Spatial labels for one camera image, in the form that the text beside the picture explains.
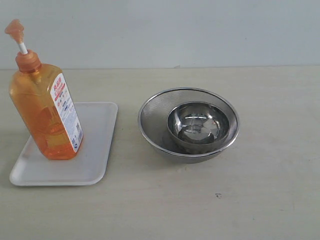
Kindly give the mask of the orange pump soap bottle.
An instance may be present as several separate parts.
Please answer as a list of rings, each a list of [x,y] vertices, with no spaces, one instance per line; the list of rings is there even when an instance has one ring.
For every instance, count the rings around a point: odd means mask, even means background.
[[[4,32],[15,40],[18,70],[9,85],[10,98],[39,151],[49,160],[69,160],[77,155],[83,129],[63,71],[42,63],[24,43],[24,27],[12,20]]]

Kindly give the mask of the small stainless steel bowl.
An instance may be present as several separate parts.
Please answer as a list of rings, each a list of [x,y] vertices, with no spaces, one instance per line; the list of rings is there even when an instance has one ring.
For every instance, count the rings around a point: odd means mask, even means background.
[[[189,154],[219,149],[225,142],[230,121],[218,107],[207,102],[189,101],[177,105],[167,116],[171,139]]]

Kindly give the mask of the steel mesh colander basket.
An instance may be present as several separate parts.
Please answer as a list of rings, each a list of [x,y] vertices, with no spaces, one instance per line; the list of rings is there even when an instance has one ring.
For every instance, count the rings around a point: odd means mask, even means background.
[[[204,154],[190,154],[171,139],[167,129],[168,114],[173,108],[186,102],[209,103],[226,114],[230,128],[220,148]],[[165,158],[174,163],[195,164],[218,156],[234,143],[240,130],[240,118],[232,104],[213,92],[200,88],[177,87],[161,91],[149,98],[139,110],[138,126],[146,141]]]

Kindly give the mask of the white rectangular foam tray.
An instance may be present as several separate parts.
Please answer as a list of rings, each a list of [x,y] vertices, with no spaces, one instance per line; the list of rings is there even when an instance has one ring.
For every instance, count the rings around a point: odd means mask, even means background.
[[[29,138],[9,180],[15,186],[88,186],[105,175],[118,105],[114,102],[75,103],[84,138],[70,160],[48,160]]]

